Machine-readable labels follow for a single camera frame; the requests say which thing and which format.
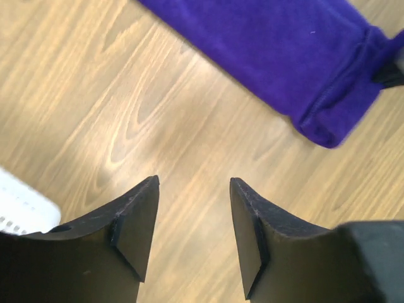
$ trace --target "folded cloth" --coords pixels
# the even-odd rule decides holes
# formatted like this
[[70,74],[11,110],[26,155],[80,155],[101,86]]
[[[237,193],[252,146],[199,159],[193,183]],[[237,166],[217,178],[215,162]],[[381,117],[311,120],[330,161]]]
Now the folded cloth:
[[140,0],[313,142],[338,146],[404,45],[346,0]]

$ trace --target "purple towel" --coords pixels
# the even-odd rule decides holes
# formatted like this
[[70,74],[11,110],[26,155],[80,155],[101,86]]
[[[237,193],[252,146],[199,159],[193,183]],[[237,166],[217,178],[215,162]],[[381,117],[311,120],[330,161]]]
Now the purple towel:
[[404,45],[346,0],[140,0],[313,142],[333,148]]

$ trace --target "white perforated device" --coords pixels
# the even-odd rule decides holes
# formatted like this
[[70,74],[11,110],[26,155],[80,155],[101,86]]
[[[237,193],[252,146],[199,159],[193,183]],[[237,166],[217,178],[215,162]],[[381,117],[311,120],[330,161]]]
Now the white perforated device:
[[0,231],[25,235],[58,226],[59,207],[0,167]]

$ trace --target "purple fabric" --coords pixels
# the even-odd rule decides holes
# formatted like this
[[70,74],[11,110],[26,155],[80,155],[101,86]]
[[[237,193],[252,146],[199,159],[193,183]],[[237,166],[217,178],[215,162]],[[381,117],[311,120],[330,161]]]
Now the purple fabric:
[[313,142],[339,145],[404,45],[346,0],[140,0]]

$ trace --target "wood grain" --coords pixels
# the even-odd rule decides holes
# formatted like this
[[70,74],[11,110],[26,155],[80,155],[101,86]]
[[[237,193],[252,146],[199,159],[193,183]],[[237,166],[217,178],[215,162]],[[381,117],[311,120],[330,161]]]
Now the wood grain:
[[[393,36],[400,0],[355,0]],[[68,221],[158,174],[138,302],[244,302],[230,177],[314,223],[404,218],[404,94],[325,150],[138,3],[0,1],[0,164]]]

